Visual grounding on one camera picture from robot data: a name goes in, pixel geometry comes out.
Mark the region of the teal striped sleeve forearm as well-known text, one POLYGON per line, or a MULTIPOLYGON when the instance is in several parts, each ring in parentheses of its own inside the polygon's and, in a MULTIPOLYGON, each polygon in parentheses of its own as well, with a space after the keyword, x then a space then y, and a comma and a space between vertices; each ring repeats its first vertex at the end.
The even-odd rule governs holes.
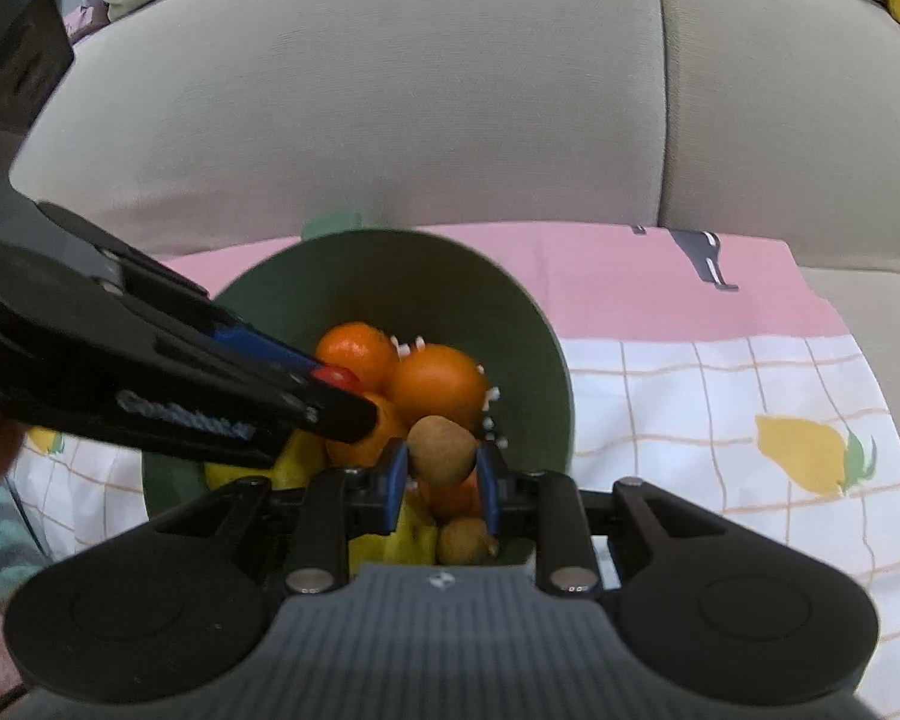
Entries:
POLYGON ((0 483, 0 606, 50 564, 34 530, 20 510, 13 489, 0 483))

